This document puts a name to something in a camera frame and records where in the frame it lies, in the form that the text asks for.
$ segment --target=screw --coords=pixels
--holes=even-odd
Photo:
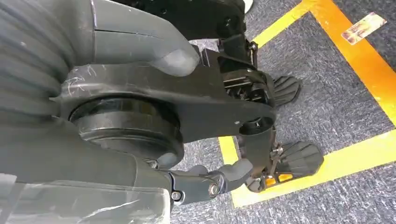
[[[219,193],[219,187],[216,183],[211,183],[209,185],[209,194],[215,196]]]
[[[171,197],[172,197],[173,201],[178,201],[182,198],[182,194],[178,191],[173,191]]]

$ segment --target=clear plastic film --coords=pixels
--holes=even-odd
[[[0,174],[0,224],[167,224],[165,189],[57,181],[15,182]]]

